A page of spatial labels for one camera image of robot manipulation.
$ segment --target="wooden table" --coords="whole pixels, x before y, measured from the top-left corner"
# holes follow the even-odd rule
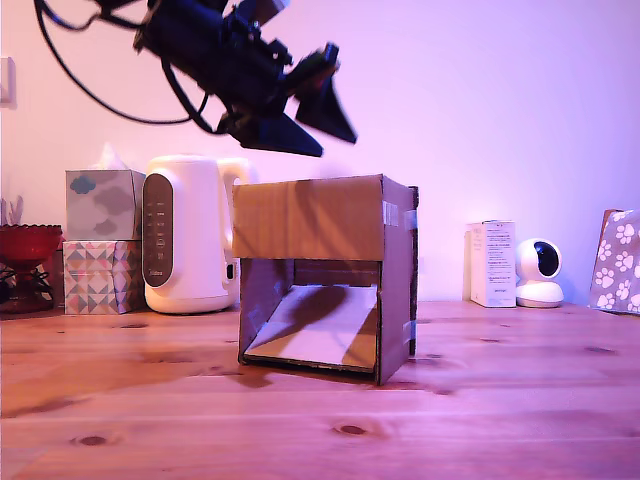
[[[382,388],[239,366],[237,312],[5,319],[2,479],[640,478],[640,319],[419,317]]]

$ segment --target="pink wall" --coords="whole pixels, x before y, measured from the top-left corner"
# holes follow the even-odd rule
[[[51,4],[76,21],[91,11],[81,0]],[[2,192],[25,196],[27,222],[64,223],[64,170],[96,161],[105,141],[139,170],[155,155],[190,151],[247,156],[263,181],[382,172],[421,189],[422,298],[460,298],[465,224],[509,218],[519,240],[560,246],[565,293],[583,303],[603,210],[640,208],[636,0],[292,0],[265,36],[296,60],[326,40],[341,47],[337,88],[360,135],[352,147],[317,134],[323,159],[245,151],[195,125],[120,120],[58,68],[32,2],[2,6],[2,53],[18,81],[18,108],[3,112]],[[158,61],[138,57],[129,32],[53,34],[109,102],[182,116]],[[220,113],[213,102],[207,117]]]

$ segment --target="security camera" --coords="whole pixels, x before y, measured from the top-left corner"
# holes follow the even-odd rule
[[[552,281],[562,267],[560,249],[548,240],[530,238],[516,249],[516,303],[523,307],[553,308],[564,300],[560,285]]]

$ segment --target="kettle control panel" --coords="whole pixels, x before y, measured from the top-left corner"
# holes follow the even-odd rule
[[[152,173],[142,189],[142,274],[152,287],[164,285],[173,270],[173,187]]]

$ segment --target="paw print bag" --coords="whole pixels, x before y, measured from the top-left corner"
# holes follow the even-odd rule
[[[607,210],[589,307],[640,315],[640,210]]]

